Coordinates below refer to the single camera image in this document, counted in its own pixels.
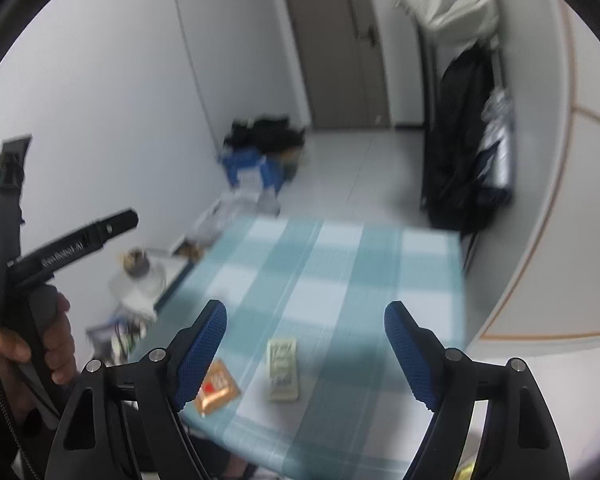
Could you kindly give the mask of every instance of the door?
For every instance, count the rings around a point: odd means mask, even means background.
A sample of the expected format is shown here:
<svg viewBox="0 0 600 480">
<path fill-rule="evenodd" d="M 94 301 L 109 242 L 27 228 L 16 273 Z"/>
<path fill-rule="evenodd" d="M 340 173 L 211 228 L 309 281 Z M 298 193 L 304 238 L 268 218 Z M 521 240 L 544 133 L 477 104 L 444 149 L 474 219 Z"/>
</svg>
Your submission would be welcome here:
<svg viewBox="0 0 600 480">
<path fill-rule="evenodd" d="M 314 129 L 387 128 L 371 0 L 286 0 Z"/>
</svg>

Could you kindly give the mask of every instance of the tiled floor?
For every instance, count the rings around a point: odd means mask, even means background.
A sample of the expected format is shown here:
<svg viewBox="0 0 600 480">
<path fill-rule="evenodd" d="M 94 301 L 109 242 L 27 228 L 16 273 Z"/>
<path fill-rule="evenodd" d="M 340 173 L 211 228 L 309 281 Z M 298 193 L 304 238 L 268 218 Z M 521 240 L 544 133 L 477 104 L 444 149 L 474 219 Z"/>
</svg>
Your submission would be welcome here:
<svg viewBox="0 0 600 480">
<path fill-rule="evenodd" d="M 427 227 L 422 143 L 419 132 L 308 134 L 298 174 L 278 197 L 282 214 Z"/>
</svg>

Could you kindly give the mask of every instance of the white wall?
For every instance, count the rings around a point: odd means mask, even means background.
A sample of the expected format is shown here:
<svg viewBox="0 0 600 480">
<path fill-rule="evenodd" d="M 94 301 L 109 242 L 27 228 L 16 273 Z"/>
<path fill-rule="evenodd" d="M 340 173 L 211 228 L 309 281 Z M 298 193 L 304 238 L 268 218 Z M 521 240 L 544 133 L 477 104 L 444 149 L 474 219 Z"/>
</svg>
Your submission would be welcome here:
<svg viewBox="0 0 600 480">
<path fill-rule="evenodd" d="M 23 250 L 123 208 L 132 234 L 62 270 L 78 365 L 107 280 L 135 244 L 166 248 L 226 188 L 173 0 L 52 0 L 0 64 L 0 143 L 32 133 Z"/>
<path fill-rule="evenodd" d="M 467 275 L 469 333 L 507 288 L 548 207 L 568 117 L 565 35 L 556 0 L 499 0 L 503 52 L 515 103 L 514 201 L 480 235 Z"/>
<path fill-rule="evenodd" d="M 178 0 L 212 129 L 235 118 L 300 120 L 273 0 Z"/>
<path fill-rule="evenodd" d="M 373 0 L 384 56 L 384 72 L 393 124 L 421 124 L 422 72 L 415 26 L 396 0 Z"/>
<path fill-rule="evenodd" d="M 302 122 L 310 124 L 311 111 L 286 0 L 274 2 L 297 108 Z M 372 0 L 382 43 L 391 122 L 420 124 L 423 120 L 422 76 L 417 36 L 413 22 L 403 10 L 395 8 L 395 2 Z"/>
<path fill-rule="evenodd" d="M 564 174 L 538 246 L 486 339 L 569 345 L 600 336 L 600 42 L 575 13 L 569 20 L 577 78 Z"/>
</svg>

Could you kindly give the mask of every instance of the human hand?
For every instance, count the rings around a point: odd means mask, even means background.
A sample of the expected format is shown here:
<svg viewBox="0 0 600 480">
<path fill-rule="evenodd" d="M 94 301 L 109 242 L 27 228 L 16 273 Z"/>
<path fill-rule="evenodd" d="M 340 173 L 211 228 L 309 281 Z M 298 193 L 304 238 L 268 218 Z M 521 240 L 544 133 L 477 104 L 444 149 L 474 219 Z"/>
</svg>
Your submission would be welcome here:
<svg viewBox="0 0 600 480">
<path fill-rule="evenodd" d="M 53 372 L 51 378 L 56 384 L 68 384 L 77 374 L 75 366 L 75 343 L 71 335 L 71 325 L 66 313 L 70 309 L 67 298 L 58 294 L 58 316 L 43 335 L 42 343 L 47 350 L 45 363 Z M 15 332 L 0 329 L 0 378 L 4 385 L 7 400 L 17 422 L 23 422 L 29 412 L 35 409 L 33 394 L 16 375 L 11 362 L 27 363 L 31 350 L 27 343 Z"/>
</svg>

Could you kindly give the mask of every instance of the blue plaid tablecloth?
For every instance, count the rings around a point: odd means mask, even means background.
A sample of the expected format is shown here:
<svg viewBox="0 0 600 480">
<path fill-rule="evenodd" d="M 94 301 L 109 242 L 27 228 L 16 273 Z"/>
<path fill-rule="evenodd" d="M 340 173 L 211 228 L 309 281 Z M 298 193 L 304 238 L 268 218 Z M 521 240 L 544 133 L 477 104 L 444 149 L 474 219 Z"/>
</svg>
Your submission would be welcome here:
<svg viewBox="0 0 600 480">
<path fill-rule="evenodd" d="M 166 301 L 134 352 L 165 347 L 210 299 L 226 305 L 217 357 L 242 395 L 205 418 L 181 415 L 221 446 L 294 480 L 401 479 L 431 413 L 384 335 L 401 300 L 445 346 L 463 349 L 457 235 L 369 224 L 242 218 Z M 300 398 L 268 400 L 270 338 L 298 340 Z"/>
</svg>

